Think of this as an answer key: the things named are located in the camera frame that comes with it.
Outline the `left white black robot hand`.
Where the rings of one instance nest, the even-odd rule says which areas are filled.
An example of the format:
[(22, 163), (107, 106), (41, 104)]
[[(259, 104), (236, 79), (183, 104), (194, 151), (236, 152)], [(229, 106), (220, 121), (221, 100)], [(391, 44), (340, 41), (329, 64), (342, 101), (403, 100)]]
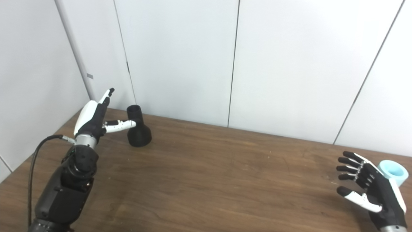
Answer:
[(84, 145), (94, 149), (99, 138), (106, 133), (119, 132), (137, 126), (133, 120), (104, 121), (114, 91), (114, 88), (109, 88), (99, 101), (90, 100), (83, 107), (74, 128), (74, 145)]

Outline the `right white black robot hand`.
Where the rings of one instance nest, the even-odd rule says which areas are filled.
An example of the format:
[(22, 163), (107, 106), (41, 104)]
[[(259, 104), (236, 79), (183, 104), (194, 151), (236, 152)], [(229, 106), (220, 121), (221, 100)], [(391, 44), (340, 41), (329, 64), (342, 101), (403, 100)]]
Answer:
[(380, 232), (406, 232), (406, 203), (396, 181), (386, 178), (370, 160), (354, 152), (343, 151), (336, 167), (339, 180), (354, 181), (363, 193), (339, 186), (337, 193), (369, 213)]

